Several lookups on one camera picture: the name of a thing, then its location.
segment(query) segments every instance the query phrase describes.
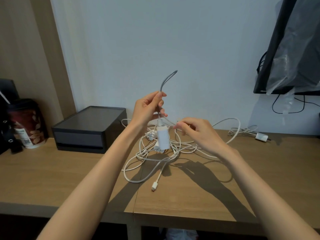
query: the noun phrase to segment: gray cable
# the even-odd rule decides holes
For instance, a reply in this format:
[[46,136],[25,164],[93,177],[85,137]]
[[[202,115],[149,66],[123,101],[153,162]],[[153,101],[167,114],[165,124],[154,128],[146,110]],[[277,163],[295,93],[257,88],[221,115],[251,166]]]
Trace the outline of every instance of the gray cable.
[[166,77],[166,79],[162,82],[161,84],[161,88],[160,88],[160,92],[162,92],[162,87],[163,85],[170,80],[170,78],[172,78],[176,73],[178,72],[178,70],[172,72],[169,76]]

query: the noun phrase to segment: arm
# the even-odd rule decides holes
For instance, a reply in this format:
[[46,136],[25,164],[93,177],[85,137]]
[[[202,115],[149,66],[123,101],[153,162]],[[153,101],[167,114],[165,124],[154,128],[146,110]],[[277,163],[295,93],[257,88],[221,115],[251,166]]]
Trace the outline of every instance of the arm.
[[[138,136],[145,132],[148,122],[158,117],[153,113],[163,105],[162,96],[166,94],[154,92],[136,102],[130,124],[52,216],[39,240],[92,237],[128,153]],[[164,109],[160,112],[167,116]]]
[[182,129],[201,148],[218,155],[225,163],[270,239],[320,239],[318,233],[259,177],[238,151],[222,141],[209,121],[185,118],[175,128]]

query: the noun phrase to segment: black box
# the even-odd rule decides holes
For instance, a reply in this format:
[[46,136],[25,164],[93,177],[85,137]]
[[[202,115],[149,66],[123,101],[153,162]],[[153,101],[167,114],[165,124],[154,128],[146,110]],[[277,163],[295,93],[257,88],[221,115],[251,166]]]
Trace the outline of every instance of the black box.
[[54,125],[52,132],[58,150],[105,153],[124,130],[121,120],[126,118],[125,108],[89,106]]

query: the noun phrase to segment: person's left hand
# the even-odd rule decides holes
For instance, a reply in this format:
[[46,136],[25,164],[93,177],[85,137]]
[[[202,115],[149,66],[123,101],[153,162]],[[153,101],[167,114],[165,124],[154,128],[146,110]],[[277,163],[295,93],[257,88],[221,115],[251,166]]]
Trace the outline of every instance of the person's left hand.
[[162,116],[167,117],[168,115],[165,113],[165,109],[162,108],[164,103],[162,97],[166,96],[164,92],[155,91],[138,99],[134,106],[130,124],[138,126],[140,130],[143,130],[147,127],[150,120],[158,118],[158,114],[154,114],[155,112],[160,112]]

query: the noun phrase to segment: box top panel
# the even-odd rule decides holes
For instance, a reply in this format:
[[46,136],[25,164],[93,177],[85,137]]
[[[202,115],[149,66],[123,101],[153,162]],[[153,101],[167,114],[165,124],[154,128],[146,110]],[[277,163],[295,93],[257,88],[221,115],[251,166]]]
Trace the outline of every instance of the box top panel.
[[124,110],[125,108],[90,106],[58,123],[54,128],[102,132],[106,130]]

